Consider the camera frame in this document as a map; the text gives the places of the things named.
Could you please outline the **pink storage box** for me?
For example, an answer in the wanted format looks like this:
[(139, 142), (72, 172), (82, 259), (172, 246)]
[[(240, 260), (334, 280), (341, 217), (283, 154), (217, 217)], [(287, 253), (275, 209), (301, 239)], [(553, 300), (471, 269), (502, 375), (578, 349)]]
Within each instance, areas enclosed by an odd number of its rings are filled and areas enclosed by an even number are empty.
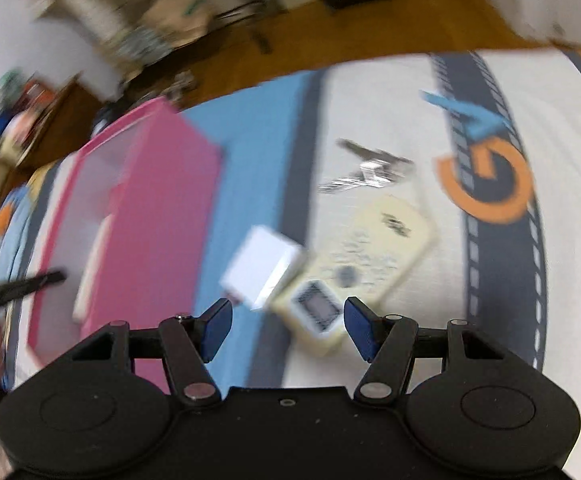
[[(110, 322), (141, 330), (192, 311), (220, 172), (219, 148), (158, 98), (48, 173), (25, 265), (30, 274), (60, 269), (67, 278), (21, 304), (10, 348), (16, 384)], [(89, 315), (79, 324), (74, 300), (108, 214)]]

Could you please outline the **yellowed TCL remote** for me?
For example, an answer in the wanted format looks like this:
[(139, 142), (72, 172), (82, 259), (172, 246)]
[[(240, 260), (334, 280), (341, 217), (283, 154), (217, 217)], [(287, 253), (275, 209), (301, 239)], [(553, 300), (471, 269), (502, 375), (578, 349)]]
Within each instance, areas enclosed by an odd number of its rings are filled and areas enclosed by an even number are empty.
[(345, 336), (344, 304), (357, 297), (377, 311), (435, 240), (435, 226), (385, 194), (354, 211), (271, 304), (308, 351), (325, 356)]

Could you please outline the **white charger top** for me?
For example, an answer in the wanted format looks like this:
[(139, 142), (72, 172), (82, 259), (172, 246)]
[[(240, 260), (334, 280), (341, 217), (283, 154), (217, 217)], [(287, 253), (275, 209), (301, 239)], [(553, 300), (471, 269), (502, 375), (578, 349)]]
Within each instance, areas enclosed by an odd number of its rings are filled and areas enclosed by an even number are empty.
[(220, 278), (221, 288), (251, 311), (266, 309), (296, 274), (305, 248), (269, 226), (252, 226)]

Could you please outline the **silver key bunch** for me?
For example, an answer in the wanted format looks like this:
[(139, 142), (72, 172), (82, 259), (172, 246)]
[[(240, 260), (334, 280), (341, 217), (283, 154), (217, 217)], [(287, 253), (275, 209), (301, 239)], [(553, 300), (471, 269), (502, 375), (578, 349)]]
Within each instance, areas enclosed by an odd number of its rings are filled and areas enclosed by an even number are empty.
[(340, 148), (360, 159), (359, 168), (347, 176), (337, 177), (319, 186), (323, 194), (335, 194), (354, 188), (388, 188), (415, 171), (415, 162), (382, 150), (370, 150), (348, 139), (338, 139)]

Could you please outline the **long cream remote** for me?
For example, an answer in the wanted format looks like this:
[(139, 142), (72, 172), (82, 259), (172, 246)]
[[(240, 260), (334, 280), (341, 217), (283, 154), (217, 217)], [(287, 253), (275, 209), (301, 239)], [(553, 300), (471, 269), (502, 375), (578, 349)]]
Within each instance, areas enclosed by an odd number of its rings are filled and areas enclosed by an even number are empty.
[(94, 292), (95, 280), (100, 269), (105, 245), (108, 239), (110, 226), (112, 225), (112, 215), (108, 214), (100, 224), (100, 229), (96, 233), (95, 240), (86, 260), (82, 279), (78, 289), (76, 300), (74, 300), (74, 310), (72, 310), (72, 319), (74, 322), (83, 324), (89, 315), (91, 297)]

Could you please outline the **wooden nightstand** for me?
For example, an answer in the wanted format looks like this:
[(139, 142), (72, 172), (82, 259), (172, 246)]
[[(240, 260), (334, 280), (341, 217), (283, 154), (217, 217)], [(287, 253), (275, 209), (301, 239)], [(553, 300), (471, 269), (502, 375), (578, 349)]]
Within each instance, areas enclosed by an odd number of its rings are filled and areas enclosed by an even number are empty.
[(10, 121), (0, 139), (0, 160), (12, 167), (32, 169), (77, 151), (90, 140), (102, 106), (103, 102), (74, 76), (43, 110), (29, 107)]

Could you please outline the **striped bed duvet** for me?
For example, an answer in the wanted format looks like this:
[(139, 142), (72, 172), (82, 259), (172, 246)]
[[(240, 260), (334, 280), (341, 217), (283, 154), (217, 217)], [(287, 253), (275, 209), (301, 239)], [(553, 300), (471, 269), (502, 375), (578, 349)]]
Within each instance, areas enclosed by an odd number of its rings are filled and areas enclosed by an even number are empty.
[[(0, 443), (0, 479), (581, 479), (581, 425), (560, 467), (445, 460), (397, 412), (355, 400), (369, 364), (346, 327), (336, 349), (316, 356), (271, 309), (356, 208), (395, 196), (434, 223), (435, 240), (379, 310), (370, 309), (433, 330), (469, 322), (562, 388), (581, 418), (580, 52), (352, 62), (179, 114), (221, 155), (193, 309), (173, 315), (198, 318), (221, 298), (231, 302), (231, 330), (206, 365), (221, 399), (202, 408), (172, 400), (160, 437), (105, 469), (26, 469)], [(414, 174), (388, 188), (320, 193), (322, 183), (359, 168), (338, 139), (411, 159)], [(46, 176), (66, 157), (16, 192), (0, 284), (41, 274), (26, 270), (30, 221)], [(266, 309), (251, 311), (220, 278), (259, 224), (303, 246), (305, 260)], [(0, 309), (0, 404), (24, 383), (14, 381), (10, 348), (31, 295)]]

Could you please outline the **brown paper bag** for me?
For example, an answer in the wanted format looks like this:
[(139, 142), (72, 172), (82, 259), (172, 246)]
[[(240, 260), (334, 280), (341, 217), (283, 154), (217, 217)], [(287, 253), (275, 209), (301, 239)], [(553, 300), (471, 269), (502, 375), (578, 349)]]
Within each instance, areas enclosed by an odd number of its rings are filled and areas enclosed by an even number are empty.
[(140, 23), (178, 49), (204, 37), (213, 18), (207, 0), (154, 0)]

